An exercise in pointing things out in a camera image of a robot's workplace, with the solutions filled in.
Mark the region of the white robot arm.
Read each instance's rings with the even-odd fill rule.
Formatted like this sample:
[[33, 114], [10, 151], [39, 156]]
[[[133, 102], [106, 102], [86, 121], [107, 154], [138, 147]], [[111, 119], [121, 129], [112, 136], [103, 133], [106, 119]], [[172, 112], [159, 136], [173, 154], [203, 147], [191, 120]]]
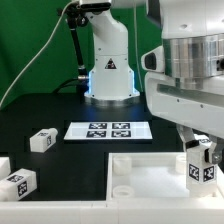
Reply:
[[81, 0], [94, 37], [90, 97], [124, 100], [133, 92], [127, 30], [110, 9], [142, 4], [162, 29], [162, 45], [141, 58], [149, 110], [177, 124], [186, 150], [198, 146], [194, 130], [209, 134], [204, 160], [217, 164], [224, 150], [224, 0]]

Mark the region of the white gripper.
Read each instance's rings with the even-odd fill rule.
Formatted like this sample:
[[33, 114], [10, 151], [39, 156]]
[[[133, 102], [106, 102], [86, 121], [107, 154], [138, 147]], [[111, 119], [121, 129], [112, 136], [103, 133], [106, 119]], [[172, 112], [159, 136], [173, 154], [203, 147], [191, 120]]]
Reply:
[[150, 112], [180, 124], [177, 132], [184, 150], [199, 145], [191, 128], [213, 135], [209, 137], [211, 145], [205, 150], [205, 162], [210, 164], [219, 164], [224, 150], [223, 83], [223, 77], [210, 78], [204, 80], [202, 90], [183, 90], [176, 88], [175, 80], [164, 74], [147, 72], [145, 75]]

